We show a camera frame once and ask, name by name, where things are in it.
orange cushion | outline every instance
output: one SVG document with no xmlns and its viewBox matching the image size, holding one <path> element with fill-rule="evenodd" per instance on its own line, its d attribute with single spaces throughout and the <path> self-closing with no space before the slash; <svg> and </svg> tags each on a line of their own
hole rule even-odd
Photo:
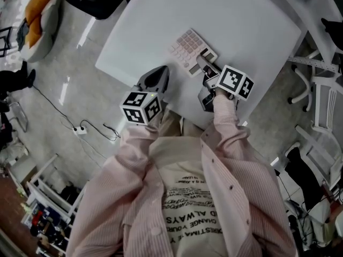
<svg viewBox="0 0 343 257">
<path fill-rule="evenodd" d="M 41 16 L 38 15 L 31 23 L 28 34 L 25 36 L 25 44 L 28 43 L 28 46 L 31 48 L 41 36 Z"/>
<path fill-rule="evenodd" d="M 25 17 L 28 25 L 41 14 L 50 0 L 30 0 L 25 9 Z"/>
</svg>

power plug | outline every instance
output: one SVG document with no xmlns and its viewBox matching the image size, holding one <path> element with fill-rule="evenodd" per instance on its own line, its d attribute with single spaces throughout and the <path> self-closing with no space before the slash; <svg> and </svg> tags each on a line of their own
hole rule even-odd
<svg viewBox="0 0 343 257">
<path fill-rule="evenodd" d="M 76 136 L 87 134 L 87 129 L 84 126 L 78 126 L 73 128 L 73 132 Z"/>
</svg>

shirt button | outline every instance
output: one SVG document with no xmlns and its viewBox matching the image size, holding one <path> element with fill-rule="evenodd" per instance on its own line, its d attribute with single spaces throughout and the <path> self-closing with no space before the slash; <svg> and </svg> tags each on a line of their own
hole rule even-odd
<svg viewBox="0 0 343 257">
<path fill-rule="evenodd" d="M 151 235 L 152 235 L 152 236 L 160 235 L 161 232 L 162 232 L 161 228 L 157 228 L 157 227 L 156 227 L 156 228 L 152 228 L 152 229 L 151 229 Z"/>
</svg>

pink corduroy shirt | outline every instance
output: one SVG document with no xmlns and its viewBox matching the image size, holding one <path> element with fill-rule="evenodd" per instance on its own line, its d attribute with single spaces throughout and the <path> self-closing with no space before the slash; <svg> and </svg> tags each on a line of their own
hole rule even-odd
<svg viewBox="0 0 343 257">
<path fill-rule="evenodd" d="M 214 99 L 214 123 L 202 135 L 202 165 L 228 256 L 295 256 L 276 176 L 238 127 L 235 105 Z M 68 257 L 173 256 L 162 214 L 163 182 L 149 157 L 159 121 L 123 132 L 117 154 L 87 185 Z"/>
</svg>

gray floor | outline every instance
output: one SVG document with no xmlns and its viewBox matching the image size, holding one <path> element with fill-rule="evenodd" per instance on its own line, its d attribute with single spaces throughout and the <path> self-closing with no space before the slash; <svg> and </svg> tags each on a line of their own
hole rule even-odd
<svg viewBox="0 0 343 257">
<path fill-rule="evenodd" d="M 28 0 L 9 0 L 0 26 L 13 26 L 13 49 L 0 59 L 3 69 L 17 70 L 21 59 L 15 46 L 16 27 L 23 18 L 24 5 Z M 120 130 L 123 121 L 119 102 L 128 87 L 95 68 L 100 51 L 126 6 L 123 2 L 110 18 L 95 20 L 66 2 L 62 2 L 61 25 L 50 54 L 29 68 L 35 68 L 35 85 L 75 125 L 82 119 L 90 120 L 104 133 L 112 135 L 103 128 L 106 123 Z M 308 129 L 311 113 L 302 111 L 306 100 L 289 105 L 287 98 L 296 96 L 304 90 L 301 79 L 286 64 L 270 90 L 251 114 L 248 127 L 251 129 L 249 141 L 269 161 L 276 157 L 281 163 L 284 151 L 299 139 L 294 126 L 300 124 Z M 80 141 L 70 131 L 68 122 L 35 89 L 24 89 L 14 93 L 29 119 L 29 130 L 23 133 L 18 127 L 19 137 L 28 148 L 31 156 L 41 167 L 54 153 L 59 154 L 58 169 L 72 182 L 83 186 L 105 159 L 112 155 L 117 143 L 110 142 L 87 125 L 86 142 Z M 282 173 L 282 180 L 290 194 L 299 193 L 299 187 Z M 284 198 L 285 189 L 281 186 Z"/>
</svg>

